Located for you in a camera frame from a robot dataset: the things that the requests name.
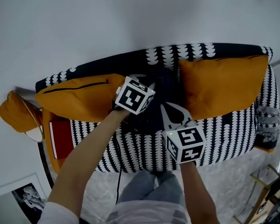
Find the mustard yellow pillow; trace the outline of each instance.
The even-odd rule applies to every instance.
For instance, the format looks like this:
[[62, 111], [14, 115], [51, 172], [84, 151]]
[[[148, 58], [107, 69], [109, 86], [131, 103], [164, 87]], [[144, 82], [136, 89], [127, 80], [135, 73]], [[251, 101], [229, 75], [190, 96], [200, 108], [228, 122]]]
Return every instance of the mustard yellow pillow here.
[[0, 117], [20, 133], [42, 125], [42, 112], [14, 91], [0, 105]]
[[35, 98], [41, 107], [60, 117], [101, 122], [124, 81], [125, 77], [118, 74], [77, 78], [47, 87]]
[[260, 92], [267, 65], [268, 56], [179, 61], [184, 107], [195, 120], [249, 108]]

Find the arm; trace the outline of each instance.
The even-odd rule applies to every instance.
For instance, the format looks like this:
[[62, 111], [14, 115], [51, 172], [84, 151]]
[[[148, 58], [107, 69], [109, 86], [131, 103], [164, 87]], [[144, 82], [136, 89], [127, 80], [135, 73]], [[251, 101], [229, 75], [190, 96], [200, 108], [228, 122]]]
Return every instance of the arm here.
[[110, 138], [129, 111], [112, 111], [66, 158], [48, 202], [57, 203], [80, 217], [88, 180], [101, 160]]
[[193, 162], [181, 164], [185, 200], [192, 224], [218, 224], [216, 207]]

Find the wooden chair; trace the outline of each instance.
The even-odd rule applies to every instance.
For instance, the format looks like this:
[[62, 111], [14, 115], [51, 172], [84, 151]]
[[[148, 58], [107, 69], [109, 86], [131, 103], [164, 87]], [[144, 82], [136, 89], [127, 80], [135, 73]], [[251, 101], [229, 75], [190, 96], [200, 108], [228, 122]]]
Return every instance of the wooden chair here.
[[269, 212], [272, 210], [272, 208], [280, 198], [280, 173], [278, 173], [278, 171], [271, 164], [269, 164], [267, 167], [271, 169], [278, 176], [278, 178], [267, 185], [255, 175], [250, 174], [250, 177], [253, 178], [257, 183], [262, 185], [263, 189], [255, 206], [253, 207], [251, 213], [249, 214], [245, 222], [241, 223], [236, 216], [233, 216], [233, 218], [239, 224], [263, 223], [267, 218]]

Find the black cable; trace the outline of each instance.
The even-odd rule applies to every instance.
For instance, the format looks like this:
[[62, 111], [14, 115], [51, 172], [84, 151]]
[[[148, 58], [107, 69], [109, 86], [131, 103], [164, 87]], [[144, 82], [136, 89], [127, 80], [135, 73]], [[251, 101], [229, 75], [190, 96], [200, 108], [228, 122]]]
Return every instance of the black cable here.
[[121, 150], [120, 150], [119, 143], [117, 141], [117, 137], [115, 137], [115, 143], [116, 143], [117, 151], [119, 152], [118, 160], [120, 163], [120, 172], [119, 172], [118, 183], [117, 183], [117, 196], [116, 196], [116, 203], [115, 203], [115, 204], [117, 204], [118, 197], [119, 197], [119, 185], [120, 185], [120, 179], [121, 179], [121, 172], [122, 172], [122, 160], [121, 160]]

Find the floor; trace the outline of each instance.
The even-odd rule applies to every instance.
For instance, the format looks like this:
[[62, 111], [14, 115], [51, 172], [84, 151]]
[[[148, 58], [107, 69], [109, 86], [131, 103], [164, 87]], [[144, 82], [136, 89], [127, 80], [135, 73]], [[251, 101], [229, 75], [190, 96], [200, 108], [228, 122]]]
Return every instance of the floor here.
[[[221, 224], [236, 223], [233, 215], [244, 220], [251, 210], [261, 187], [249, 177], [255, 173], [265, 180], [272, 179], [272, 172], [268, 177], [266, 166], [280, 165], [280, 143], [273, 153], [266, 153], [259, 149], [242, 156], [217, 163], [215, 165], [199, 167], [198, 171], [203, 182], [213, 198], [218, 219]], [[53, 179], [56, 174], [51, 170]], [[175, 175], [182, 182], [181, 173], [175, 171]], [[122, 174], [119, 193], [132, 179], [134, 174]], [[83, 209], [81, 217], [90, 224], [104, 223], [108, 214], [115, 205], [116, 188], [119, 174], [95, 172], [87, 183], [84, 193]]]

